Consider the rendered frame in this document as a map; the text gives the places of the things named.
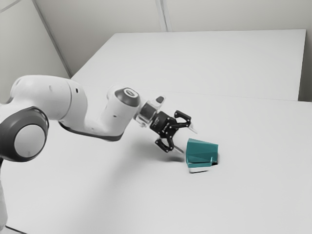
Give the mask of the teal faceted mug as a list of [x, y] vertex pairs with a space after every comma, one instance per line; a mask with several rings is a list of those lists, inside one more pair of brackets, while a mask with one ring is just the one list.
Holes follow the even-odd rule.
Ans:
[[190, 138], [187, 141], [185, 159], [191, 174], [208, 171], [219, 163], [218, 144]]

